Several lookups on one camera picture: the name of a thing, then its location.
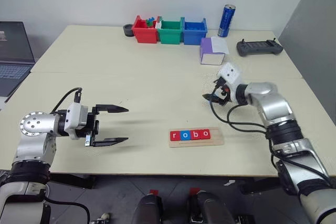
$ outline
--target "laptop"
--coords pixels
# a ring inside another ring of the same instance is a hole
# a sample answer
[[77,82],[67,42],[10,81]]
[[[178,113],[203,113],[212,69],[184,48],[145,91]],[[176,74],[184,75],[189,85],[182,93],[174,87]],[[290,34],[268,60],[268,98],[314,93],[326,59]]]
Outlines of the laptop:
[[0,22],[0,97],[10,96],[34,64],[23,23]]

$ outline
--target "laptop screen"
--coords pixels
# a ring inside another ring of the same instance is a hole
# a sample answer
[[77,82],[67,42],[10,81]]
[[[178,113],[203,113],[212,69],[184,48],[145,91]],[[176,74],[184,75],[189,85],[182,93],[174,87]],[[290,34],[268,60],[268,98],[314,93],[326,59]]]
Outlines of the laptop screen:
[[0,62],[35,63],[22,22],[0,22]]

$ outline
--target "plastic bin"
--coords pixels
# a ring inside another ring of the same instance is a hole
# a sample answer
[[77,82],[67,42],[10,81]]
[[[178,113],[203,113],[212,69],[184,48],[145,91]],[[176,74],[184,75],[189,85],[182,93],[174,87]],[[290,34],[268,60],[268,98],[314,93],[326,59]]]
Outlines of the plastic bin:
[[138,43],[156,43],[159,40],[158,31],[155,29],[156,20],[153,21],[153,27],[147,26],[146,19],[141,19],[138,15],[132,26],[132,31]]
[[183,26],[183,40],[185,45],[200,45],[201,39],[205,38],[208,29],[206,27],[206,20],[203,18],[202,22],[185,22],[182,19]]
[[158,17],[158,33],[162,44],[179,44],[182,41],[182,18],[180,21],[165,21]]

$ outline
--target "blue can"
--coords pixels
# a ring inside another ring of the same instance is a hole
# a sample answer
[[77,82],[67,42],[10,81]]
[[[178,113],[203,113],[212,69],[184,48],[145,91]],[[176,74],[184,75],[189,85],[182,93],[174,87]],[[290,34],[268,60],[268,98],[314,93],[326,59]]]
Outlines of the blue can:
[[236,6],[234,5],[224,6],[222,20],[220,21],[219,25],[218,36],[227,37],[235,10]]

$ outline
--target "black controller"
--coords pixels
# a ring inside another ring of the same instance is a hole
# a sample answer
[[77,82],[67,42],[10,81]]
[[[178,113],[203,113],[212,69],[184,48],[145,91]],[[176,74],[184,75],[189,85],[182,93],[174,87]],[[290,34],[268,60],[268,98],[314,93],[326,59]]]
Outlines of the black controller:
[[275,42],[275,38],[273,40],[266,41],[251,41],[245,42],[242,39],[237,43],[237,50],[240,56],[247,55],[260,55],[260,54],[279,54],[282,52],[283,47]]

